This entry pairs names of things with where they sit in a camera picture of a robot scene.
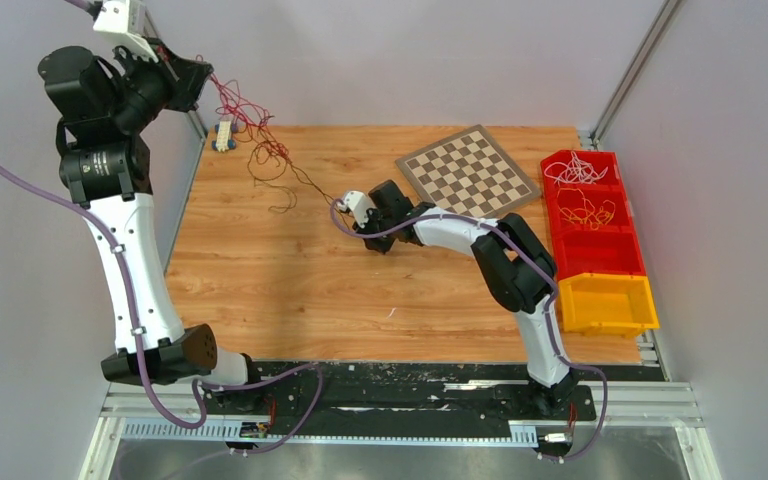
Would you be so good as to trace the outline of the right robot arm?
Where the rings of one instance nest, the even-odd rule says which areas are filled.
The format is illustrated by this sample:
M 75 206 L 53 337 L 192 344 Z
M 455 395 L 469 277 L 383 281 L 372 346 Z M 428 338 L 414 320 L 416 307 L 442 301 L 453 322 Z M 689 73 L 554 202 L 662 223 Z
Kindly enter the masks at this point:
M 516 320 L 528 356 L 533 408 L 552 418 L 569 407 L 577 379 L 560 339 L 557 266 L 521 216 L 475 218 L 428 202 L 415 204 L 391 180 L 368 193 L 346 192 L 334 210 L 353 217 L 352 233 L 369 250 L 385 254 L 400 241 L 472 258 L 492 298 Z

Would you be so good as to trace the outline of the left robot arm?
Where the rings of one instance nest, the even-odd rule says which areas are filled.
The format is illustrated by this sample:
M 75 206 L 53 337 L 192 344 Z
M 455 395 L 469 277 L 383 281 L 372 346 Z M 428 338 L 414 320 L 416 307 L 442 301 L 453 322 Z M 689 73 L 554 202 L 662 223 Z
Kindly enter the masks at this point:
M 101 371 L 127 385 L 229 385 L 229 403 L 253 414 L 266 388 L 250 377 L 251 359 L 221 348 L 208 325 L 185 326 L 173 305 L 155 235 L 150 151 L 141 136 L 164 110 L 192 111 L 213 68 L 179 57 L 157 38 L 147 44 L 147 59 L 126 46 L 116 47 L 112 60 L 66 46 L 38 66 L 60 115 L 59 176 L 95 238 L 113 304 L 114 351 Z

